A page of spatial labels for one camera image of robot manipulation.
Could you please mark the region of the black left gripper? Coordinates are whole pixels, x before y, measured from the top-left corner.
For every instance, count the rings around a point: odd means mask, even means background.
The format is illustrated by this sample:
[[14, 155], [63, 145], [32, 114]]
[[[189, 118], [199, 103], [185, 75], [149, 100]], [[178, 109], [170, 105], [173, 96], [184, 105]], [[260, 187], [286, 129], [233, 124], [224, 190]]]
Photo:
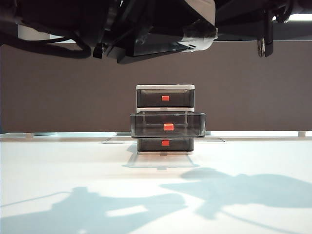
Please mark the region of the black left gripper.
[[195, 11], [184, 0], [119, 0], [109, 13], [110, 29], [93, 50], [118, 64], [129, 64], [189, 50], [179, 44], [206, 44], [217, 38], [208, 21], [195, 21]]

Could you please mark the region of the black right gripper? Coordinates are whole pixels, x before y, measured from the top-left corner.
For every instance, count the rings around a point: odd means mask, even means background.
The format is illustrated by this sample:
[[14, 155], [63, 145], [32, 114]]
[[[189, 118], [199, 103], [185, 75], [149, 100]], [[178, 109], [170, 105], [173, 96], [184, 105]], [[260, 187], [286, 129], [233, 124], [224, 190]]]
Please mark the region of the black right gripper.
[[273, 53], [273, 11], [265, 9], [263, 12], [262, 38], [257, 40], [259, 57], [268, 57]]

